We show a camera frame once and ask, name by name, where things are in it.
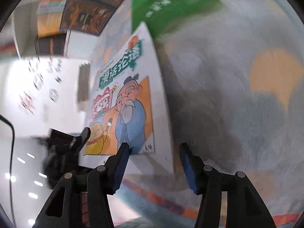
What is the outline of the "white bookshelf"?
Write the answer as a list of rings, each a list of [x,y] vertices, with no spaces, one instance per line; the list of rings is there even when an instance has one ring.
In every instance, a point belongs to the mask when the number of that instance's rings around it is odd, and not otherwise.
[[[36,55],[39,38],[65,33],[60,29],[66,0],[20,0],[1,26],[1,58]]]

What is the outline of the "patterned grey rug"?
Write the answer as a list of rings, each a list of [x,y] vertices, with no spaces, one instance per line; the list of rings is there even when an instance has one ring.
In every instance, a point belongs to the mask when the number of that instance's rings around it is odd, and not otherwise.
[[[303,0],[219,0],[155,39],[174,141],[243,171],[277,227],[303,212]]]

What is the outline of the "Lunyu teal title book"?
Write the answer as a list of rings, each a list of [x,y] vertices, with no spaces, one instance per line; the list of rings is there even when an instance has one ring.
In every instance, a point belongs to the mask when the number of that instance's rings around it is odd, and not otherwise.
[[[79,155],[81,166],[104,164],[127,144],[127,173],[174,172],[167,101],[154,43],[144,22],[97,73],[86,124],[91,135]]]

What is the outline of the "dark ornate encyclopedia book lower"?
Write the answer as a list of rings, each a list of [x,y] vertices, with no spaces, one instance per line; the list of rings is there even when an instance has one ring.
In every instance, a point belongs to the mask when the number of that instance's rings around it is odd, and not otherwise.
[[[66,0],[60,29],[99,36],[114,12],[114,7],[94,0]]]

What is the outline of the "stack of sorted books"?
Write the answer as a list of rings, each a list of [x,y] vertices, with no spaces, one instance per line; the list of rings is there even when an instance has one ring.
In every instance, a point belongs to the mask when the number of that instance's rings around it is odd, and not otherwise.
[[[77,86],[77,107],[80,111],[86,111],[89,100],[90,64],[85,63],[79,67]]]

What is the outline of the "green Aesop fables book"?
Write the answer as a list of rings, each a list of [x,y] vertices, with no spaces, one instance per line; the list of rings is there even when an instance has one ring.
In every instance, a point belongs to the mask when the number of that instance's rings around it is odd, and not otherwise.
[[[132,0],[132,32],[144,22],[153,38],[175,29],[194,15],[212,11],[220,0]]]

